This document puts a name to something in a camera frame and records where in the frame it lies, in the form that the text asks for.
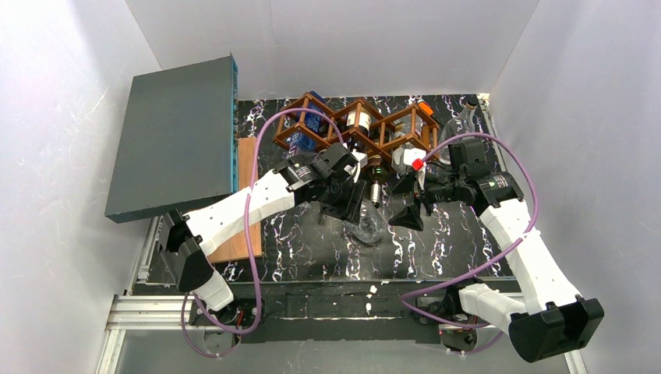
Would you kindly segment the clear bottle white neck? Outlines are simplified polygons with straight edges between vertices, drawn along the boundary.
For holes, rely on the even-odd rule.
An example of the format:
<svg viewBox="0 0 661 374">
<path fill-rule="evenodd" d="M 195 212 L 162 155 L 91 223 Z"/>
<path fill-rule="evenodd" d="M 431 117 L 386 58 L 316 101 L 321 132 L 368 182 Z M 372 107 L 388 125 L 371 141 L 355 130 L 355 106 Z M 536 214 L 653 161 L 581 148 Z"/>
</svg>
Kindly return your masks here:
<svg viewBox="0 0 661 374">
<path fill-rule="evenodd" d="M 378 243 L 384 236 L 386 226 L 378 209 L 365 199 L 361 203 L 359 222 L 344 221 L 343 224 L 350 234 L 366 245 Z"/>
</svg>

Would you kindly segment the clear bottle black cap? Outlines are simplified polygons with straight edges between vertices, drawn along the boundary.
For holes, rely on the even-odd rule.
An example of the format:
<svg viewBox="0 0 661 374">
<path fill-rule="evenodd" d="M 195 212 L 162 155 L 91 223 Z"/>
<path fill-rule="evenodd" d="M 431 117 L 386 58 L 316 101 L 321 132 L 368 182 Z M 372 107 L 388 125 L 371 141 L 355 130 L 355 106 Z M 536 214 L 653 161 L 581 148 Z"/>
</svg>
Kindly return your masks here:
<svg viewBox="0 0 661 374">
<path fill-rule="evenodd" d="M 478 107 L 479 102 L 475 98 L 469 98 L 464 103 L 462 111 L 452 117 L 446 122 L 443 126 L 440 133 L 439 142 L 443 141 L 463 133 L 470 133 L 475 131 L 475 123 L 473 121 L 473 115 L 475 110 Z"/>
</svg>

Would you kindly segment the dark bottle gold cap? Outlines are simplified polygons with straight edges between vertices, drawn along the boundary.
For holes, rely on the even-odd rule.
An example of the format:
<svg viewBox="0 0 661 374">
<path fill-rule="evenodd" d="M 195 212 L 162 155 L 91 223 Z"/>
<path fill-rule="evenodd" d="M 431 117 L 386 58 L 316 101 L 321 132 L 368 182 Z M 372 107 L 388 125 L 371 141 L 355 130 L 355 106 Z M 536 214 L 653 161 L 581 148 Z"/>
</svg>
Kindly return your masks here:
<svg viewBox="0 0 661 374">
<path fill-rule="evenodd" d="M 350 111 L 347 114 L 343 130 L 355 130 L 352 134 L 343 135 L 344 145 L 346 145 L 350 151 L 365 152 L 366 146 L 362 141 L 362 138 L 357 136 L 357 134 L 361 133 L 364 136 L 368 136 L 371 122 L 372 118 L 369 112 L 362 106 L 358 106 L 355 110 Z"/>
</svg>

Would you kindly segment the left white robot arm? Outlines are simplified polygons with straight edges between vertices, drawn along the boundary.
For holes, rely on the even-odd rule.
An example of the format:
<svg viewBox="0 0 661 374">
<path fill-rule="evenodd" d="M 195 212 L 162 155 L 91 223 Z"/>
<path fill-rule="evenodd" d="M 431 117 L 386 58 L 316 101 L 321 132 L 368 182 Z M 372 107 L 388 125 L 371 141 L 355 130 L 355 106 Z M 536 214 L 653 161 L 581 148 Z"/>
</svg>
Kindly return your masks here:
<svg viewBox="0 0 661 374">
<path fill-rule="evenodd" d="M 317 201 L 322 213 L 357 224 L 367 184 L 359 180 L 364 153 L 335 143 L 323 153 L 301 153 L 269 170 L 253 185 L 199 210 L 173 210 L 162 218 L 157 245 L 177 289 L 218 312 L 234 300 L 208 257 L 223 243 L 274 214 Z"/>
</svg>

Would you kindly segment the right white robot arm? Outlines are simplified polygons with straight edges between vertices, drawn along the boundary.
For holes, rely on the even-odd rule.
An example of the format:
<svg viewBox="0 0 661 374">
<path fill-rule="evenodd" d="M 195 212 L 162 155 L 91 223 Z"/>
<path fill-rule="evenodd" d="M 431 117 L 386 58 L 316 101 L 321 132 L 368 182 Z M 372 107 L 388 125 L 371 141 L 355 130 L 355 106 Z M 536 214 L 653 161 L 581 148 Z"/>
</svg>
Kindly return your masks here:
<svg viewBox="0 0 661 374">
<path fill-rule="evenodd" d="M 440 284 L 444 297 L 412 311 L 429 323 L 455 324 L 455 316 L 475 319 L 475 328 L 495 326 L 507 335 L 527 362 L 584 348 L 603 320 L 595 298 L 584 298 L 554 261 L 535 224 L 537 204 L 528 206 L 524 194 L 508 172 L 493 172 L 484 154 L 485 133 L 470 132 L 444 141 L 451 172 L 443 178 L 426 177 L 429 152 L 415 150 L 412 168 L 418 177 L 413 201 L 394 215 L 392 226 L 420 231 L 422 214 L 438 203 L 463 202 L 496 239 L 501 259 L 507 260 L 522 300 L 490 288 L 471 270 Z"/>
</svg>

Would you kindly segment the dark bottle grey cap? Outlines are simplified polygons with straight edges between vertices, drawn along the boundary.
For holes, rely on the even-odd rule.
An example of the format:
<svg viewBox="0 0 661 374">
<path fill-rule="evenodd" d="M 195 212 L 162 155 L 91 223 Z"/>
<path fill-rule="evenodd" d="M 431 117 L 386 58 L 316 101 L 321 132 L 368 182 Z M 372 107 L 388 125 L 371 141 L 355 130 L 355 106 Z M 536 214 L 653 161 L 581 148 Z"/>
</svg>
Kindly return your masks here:
<svg viewBox="0 0 661 374">
<path fill-rule="evenodd" d="M 370 180 L 369 200 L 376 208 L 379 208 L 382 203 L 382 186 L 388 176 L 387 166 L 380 157 L 373 157 L 369 162 L 368 172 Z"/>
</svg>

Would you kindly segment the clear square bottle dark cap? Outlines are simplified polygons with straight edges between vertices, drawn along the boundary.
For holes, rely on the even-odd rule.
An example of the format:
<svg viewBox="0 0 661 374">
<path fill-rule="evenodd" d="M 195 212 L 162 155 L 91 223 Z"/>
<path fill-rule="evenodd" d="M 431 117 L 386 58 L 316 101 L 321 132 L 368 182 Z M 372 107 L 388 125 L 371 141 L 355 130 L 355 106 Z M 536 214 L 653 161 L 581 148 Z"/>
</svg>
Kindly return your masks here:
<svg viewBox="0 0 661 374">
<path fill-rule="evenodd" d="M 415 117 L 406 115 L 394 121 L 394 139 L 399 139 L 409 135 L 412 128 L 412 123 L 415 123 L 415 132 L 419 136 L 422 125 L 421 118 L 418 115 Z M 407 173 L 408 166 L 404 164 L 403 156 L 404 151 L 411 148 L 415 148 L 415 145 L 413 145 L 410 141 L 406 141 L 393 149 L 391 166 L 397 173 L 398 177 L 401 177 Z"/>
</svg>

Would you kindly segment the brown wooden wine rack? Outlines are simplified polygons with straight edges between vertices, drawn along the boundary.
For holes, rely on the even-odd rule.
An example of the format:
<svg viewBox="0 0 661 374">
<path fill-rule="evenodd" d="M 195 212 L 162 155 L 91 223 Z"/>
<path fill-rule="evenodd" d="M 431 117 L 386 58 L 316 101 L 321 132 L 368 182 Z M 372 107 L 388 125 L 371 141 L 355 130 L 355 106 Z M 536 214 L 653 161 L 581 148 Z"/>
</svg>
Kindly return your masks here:
<svg viewBox="0 0 661 374">
<path fill-rule="evenodd" d="M 281 112 L 273 141 L 289 155 L 320 152 L 342 140 L 367 157 L 391 161 L 397 149 L 432 150 L 440 125 L 425 102 L 410 104 L 392 115 L 381 114 L 363 98 L 339 110 L 314 91 L 305 93 Z"/>
</svg>

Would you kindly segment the dark grey box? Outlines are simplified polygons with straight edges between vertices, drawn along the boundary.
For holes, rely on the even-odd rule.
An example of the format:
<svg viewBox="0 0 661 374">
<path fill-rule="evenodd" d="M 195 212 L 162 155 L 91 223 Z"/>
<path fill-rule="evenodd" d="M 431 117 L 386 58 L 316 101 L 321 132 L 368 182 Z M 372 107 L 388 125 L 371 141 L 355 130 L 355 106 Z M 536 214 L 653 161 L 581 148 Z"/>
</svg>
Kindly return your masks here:
<svg viewBox="0 0 661 374">
<path fill-rule="evenodd" d="M 187 212 L 237 192 L 238 103 L 232 55 L 134 76 L 105 217 Z"/>
</svg>

